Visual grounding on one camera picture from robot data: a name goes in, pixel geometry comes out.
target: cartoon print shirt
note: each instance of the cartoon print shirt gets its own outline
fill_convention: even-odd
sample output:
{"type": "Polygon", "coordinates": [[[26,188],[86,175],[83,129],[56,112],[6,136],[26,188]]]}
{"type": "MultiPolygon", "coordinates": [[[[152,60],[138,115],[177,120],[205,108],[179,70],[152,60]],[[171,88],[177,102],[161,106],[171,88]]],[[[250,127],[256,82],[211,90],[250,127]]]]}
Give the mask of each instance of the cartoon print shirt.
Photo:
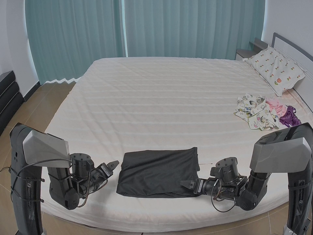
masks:
{"type": "Polygon", "coordinates": [[[237,98],[238,108],[234,114],[245,120],[250,129],[273,130],[279,127],[279,118],[275,109],[270,111],[269,105],[263,96],[245,94],[237,98]]]}

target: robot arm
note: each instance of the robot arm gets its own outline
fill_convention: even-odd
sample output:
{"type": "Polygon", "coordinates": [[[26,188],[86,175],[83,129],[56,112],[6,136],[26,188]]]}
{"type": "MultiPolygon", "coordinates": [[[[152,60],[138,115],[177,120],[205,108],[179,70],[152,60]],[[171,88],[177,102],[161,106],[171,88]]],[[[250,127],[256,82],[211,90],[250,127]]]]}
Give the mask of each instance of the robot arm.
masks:
{"type": "Polygon", "coordinates": [[[210,175],[214,178],[181,181],[181,185],[195,194],[211,195],[213,200],[233,200],[234,206],[249,211],[265,196],[271,173],[288,173],[289,213],[284,234],[302,235],[310,222],[312,147],[313,129],[309,123],[275,131],[255,143],[248,178],[238,173],[237,158],[230,157],[212,167],[210,175]]]}
{"type": "Polygon", "coordinates": [[[11,198],[18,225],[17,235],[45,234],[40,212],[40,203],[44,202],[40,199],[41,182],[45,181],[41,178],[43,166],[48,168],[51,198],[73,210],[82,207],[89,194],[105,186],[119,164],[114,161],[94,168],[89,155],[70,155],[67,141],[20,123],[10,132],[10,139],[11,198]],[[85,201],[78,206],[80,198],[85,201]]]}

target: folded black cloth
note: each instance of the folded black cloth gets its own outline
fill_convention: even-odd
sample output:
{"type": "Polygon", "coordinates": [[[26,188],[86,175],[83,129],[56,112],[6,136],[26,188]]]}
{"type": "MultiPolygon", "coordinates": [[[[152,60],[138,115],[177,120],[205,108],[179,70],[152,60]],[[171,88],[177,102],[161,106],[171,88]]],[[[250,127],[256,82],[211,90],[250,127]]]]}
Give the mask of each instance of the folded black cloth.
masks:
{"type": "Polygon", "coordinates": [[[197,147],[188,150],[135,151],[124,154],[116,193],[140,198],[197,197],[180,185],[181,180],[196,180],[197,147]]]}

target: white bed sheet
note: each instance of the white bed sheet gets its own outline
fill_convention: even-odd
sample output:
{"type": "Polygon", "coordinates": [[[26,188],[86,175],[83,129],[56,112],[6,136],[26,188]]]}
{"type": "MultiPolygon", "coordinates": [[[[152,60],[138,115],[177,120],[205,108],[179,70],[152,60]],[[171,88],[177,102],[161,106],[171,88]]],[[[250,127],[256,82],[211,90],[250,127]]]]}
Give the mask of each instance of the white bed sheet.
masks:
{"type": "MultiPolygon", "coordinates": [[[[254,143],[267,131],[250,130],[233,114],[245,93],[275,96],[243,61],[197,58],[107,58],[95,61],[61,104],[46,132],[68,141],[70,153],[87,153],[95,166],[123,161],[125,152],[198,147],[201,170],[209,177],[215,163],[238,158],[249,175],[254,143]]],[[[296,92],[282,100],[313,124],[313,115],[296,92]]],[[[268,192],[252,211],[239,207],[219,213],[208,196],[149,199],[117,194],[120,165],[106,187],[90,195],[83,208],[68,211],[49,195],[43,170],[42,210],[89,226],[129,232],[186,230],[233,222],[271,210],[288,201],[287,174],[272,174],[268,192]]],[[[216,202],[225,210],[231,201],[216,202]]]]}

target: tiled floor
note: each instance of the tiled floor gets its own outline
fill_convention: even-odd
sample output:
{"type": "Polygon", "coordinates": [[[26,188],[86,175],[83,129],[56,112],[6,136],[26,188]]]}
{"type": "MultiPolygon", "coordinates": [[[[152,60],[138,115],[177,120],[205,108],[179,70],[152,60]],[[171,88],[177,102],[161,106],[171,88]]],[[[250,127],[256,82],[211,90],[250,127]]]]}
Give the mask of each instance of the tiled floor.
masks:
{"type": "MultiPolygon", "coordinates": [[[[17,122],[20,122],[44,132],[74,84],[44,84],[26,103],[22,104],[0,136],[0,168],[10,166],[11,164],[9,132],[12,127],[17,122]]],[[[0,173],[0,235],[13,235],[17,231],[13,206],[10,200],[10,186],[10,174],[5,170],[0,173]]],[[[287,217],[288,204],[286,203],[267,213],[233,223],[155,235],[204,235],[209,233],[212,235],[270,235],[271,233],[280,235],[282,234],[287,217]]],[[[75,224],[53,217],[46,213],[43,213],[42,221],[48,235],[141,235],[141,233],[89,228],[81,224],[75,224]]]]}

